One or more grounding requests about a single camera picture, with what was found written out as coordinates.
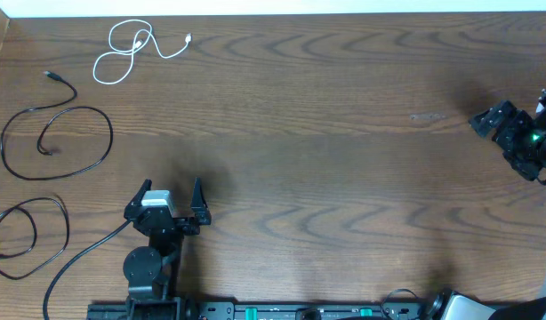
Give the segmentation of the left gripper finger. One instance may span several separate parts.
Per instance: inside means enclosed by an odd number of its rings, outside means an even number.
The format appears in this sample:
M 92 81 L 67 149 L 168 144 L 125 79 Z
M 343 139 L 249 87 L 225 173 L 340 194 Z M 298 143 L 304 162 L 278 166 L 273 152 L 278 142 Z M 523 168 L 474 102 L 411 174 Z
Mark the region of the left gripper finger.
M 149 180 L 149 179 L 144 180 L 144 182 L 142 183 L 137 193 L 134 195 L 134 197 L 129 202 L 129 204 L 125 207 L 126 213 L 141 212 L 141 207 L 142 207 L 141 201 L 143 197 L 145 196 L 146 192 L 151 190 L 151 186 L 152 186 L 152 180 Z
M 201 179 L 199 177 L 195 178 L 195 184 L 193 189 L 193 195 L 190 203 L 190 208 L 195 214 L 196 218 L 207 218 L 208 217 L 208 206 L 204 198 Z

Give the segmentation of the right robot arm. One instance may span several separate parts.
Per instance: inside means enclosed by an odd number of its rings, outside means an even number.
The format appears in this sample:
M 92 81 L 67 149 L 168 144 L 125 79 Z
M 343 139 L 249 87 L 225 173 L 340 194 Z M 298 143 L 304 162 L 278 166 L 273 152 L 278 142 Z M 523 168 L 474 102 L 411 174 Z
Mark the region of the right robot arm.
M 510 167 L 527 181 L 546 186 L 546 90 L 538 98 L 535 116 L 503 100 L 470 118 L 478 136 L 502 150 Z M 424 320 L 546 320 L 546 280 L 539 298 L 508 307 L 489 307 L 458 292 L 446 290 L 420 313 Z

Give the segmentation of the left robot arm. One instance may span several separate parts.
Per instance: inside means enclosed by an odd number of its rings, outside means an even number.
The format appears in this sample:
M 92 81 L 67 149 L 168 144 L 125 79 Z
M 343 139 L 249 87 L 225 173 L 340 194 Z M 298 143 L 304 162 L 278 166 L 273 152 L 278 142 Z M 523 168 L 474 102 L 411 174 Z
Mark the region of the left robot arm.
M 197 236 L 202 226 L 212 223 L 201 180 L 195 179 L 191 216 L 179 217 L 168 190 L 153 190 L 145 180 L 124 209 L 124 218 L 149 239 L 149 244 L 132 250 L 124 260 L 128 281 L 129 319 L 196 319 L 197 304 L 173 295 L 181 264 L 184 238 Z

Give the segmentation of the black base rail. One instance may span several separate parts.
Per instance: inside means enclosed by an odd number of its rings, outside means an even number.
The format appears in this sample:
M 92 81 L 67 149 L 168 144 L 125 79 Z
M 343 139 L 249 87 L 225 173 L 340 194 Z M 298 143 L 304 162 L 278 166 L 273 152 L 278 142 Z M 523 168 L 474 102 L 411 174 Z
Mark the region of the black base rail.
M 236 304 L 198 302 L 194 307 L 182 303 L 92 304 L 86 320 L 105 319 L 191 319 L 191 320 L 338 320 L 338 319 L 422 319 L 424 306 L 417 302 L 392 301 L 380 304 Z

